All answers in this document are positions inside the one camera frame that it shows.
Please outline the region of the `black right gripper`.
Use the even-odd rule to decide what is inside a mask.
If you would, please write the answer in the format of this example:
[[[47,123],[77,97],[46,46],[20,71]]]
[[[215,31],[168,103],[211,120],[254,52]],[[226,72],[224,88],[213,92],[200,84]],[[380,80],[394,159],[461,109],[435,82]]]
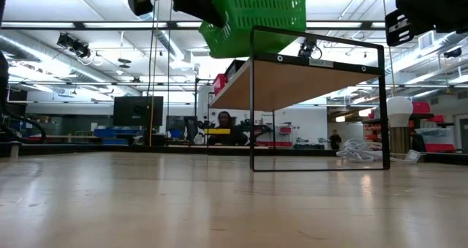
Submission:
[[[431,30],[467,32],[467,0],[396,0],[396,8],[409,21],[414,35]]]

